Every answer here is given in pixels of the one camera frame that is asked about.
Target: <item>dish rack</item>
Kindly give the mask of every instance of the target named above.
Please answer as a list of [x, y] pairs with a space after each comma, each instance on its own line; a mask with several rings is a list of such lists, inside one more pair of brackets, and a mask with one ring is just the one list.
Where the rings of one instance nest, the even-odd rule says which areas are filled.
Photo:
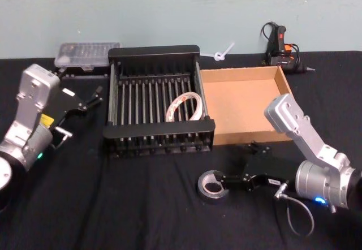
[[[215, 122], [208, 116], [196, 45], [113, 48], [108, 52], [110, 87], [103, 136], [118, 156], [209, 151]], [[183, 102], [165, 122], [172, 101], [185, 92], [202, 99], [200, 120], [189, 120], [196, 100]]]

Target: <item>rolled white tape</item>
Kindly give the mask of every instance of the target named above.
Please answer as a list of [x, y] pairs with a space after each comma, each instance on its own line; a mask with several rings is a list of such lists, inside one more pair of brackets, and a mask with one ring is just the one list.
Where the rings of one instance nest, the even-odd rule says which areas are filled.
[[166, 122], [174, 122], [174, 114], [175, 110], [186, 100], [188, 99], [196, 99], [196, 108], [194, 114], [191, 116], [189, 120], [200, 120], [202, 116], [202, 99], [201, 97], [194, 92], [187, 92], [181, 94], [177, 97], [169, 106], [166, 113]]

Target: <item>cardboard box lid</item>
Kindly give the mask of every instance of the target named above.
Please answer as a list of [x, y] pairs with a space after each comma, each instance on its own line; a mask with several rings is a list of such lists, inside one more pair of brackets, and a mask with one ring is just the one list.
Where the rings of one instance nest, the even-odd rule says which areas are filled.
[[214, 144], [289, 140], [264, 117], [271, 101], [291, 93], [279, 67], [202, 70], [208, 112], [216, 122]]

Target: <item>wall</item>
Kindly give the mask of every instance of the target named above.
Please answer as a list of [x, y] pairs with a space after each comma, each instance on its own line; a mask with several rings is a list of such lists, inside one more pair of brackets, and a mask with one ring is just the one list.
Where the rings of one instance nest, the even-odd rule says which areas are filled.
[[62, 42], [198, 44], [263, 52], [261, 26], [287, 27], [301, 51], [362, 50], [362, 0], [0, 0], [0, 58], [54, 57]]

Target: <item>table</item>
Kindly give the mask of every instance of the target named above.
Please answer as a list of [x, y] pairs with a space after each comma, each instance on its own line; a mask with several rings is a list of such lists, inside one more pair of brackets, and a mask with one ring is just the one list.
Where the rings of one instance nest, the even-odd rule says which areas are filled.
[[[302, 53], [316, 72], [287, 77], [294, 96], [324, 141], [362, 169], [362, 52]], [[261, 54], [202, 58], [201, 68], [258, 66]], [[16, 111], [21, 72], [32, 63], [54, 68], [53, 59], [0, 60], [0, 136]], [[63, 87], [86, 99], [106, 79], [65, 79]], [[207, 170], [237, 172], [239, 145], [212, 152], [108, 159], [102, 153], [106, 104], [86, 118], [71, 118], [74, 133], [58, 151], [36, 162], [20, 196], [0, 214], [0, 249], [358, 249], [361, 214], [331, 214], [308, 203], [316, 229], [298, 238], [287, 224], [285, 203], [273, 206], [274, 190], [234, 192], [222, 204], [204, 203], [197, 178]], [[273, 154], [304, 158], [292, 142], [271, 145]], [[309, 222], [292, 212], [296, 228]]]

